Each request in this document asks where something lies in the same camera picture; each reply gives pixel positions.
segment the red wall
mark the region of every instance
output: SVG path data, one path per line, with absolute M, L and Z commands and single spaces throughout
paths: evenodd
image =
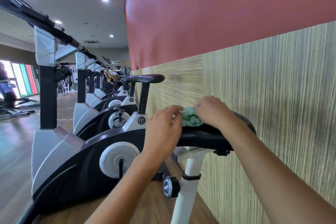
M 335 0 L 126 0 L 132 70 L 336 20 Z

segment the green cloth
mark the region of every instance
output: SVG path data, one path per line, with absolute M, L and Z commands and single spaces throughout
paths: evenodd
M 195 114 L 195 108 L 193 107 L 185 107 L 182 111 L 182 126 L 188 126 L 188 127 L 198 127 L 200 125 L 204 124 L 198 116 Z

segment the person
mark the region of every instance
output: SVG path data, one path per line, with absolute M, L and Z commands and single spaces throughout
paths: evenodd
M 0 93 L 2 94 L 5 102 L 5 108 L 14 109 L 16 95 L 13 89 L 9 86 L 10 81 L 15 81 L 16 78 L 8 78 L 5 66 L 0 62 Z
M 336 209 L 273 154 L 225 103 L 207 96 L 194 107 L 196 115 L 219 129 L 232 145 L 271 223 L 336 223 Z M 149 119 L 143 151 L 86 224 L 130 222 L 151 178 L 177 145 L 181 110 L 173 105 Z

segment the adjustment knob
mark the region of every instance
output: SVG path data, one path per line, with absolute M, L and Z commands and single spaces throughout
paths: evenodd
M 167 176 L 163 180 L 163 192 L 166 198 L 177 198 L 179 195 L 181 186 L 178 179 L 174 176 Z

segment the bike seat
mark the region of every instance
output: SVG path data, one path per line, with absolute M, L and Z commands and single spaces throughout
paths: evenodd
M 165 76 L 162 74 L 130 75 L 123 79 L 124 82 L 160 83 Z
M 234 114 L 243 120 L 253 133 L 256 133 L 253 124 L 243 115 Z M 217 151 L 233 151 L 230 143 L 223 137 L 222 133 L 207 124 L 199 127 L 183 127 L 177 146 L 199 147 Z

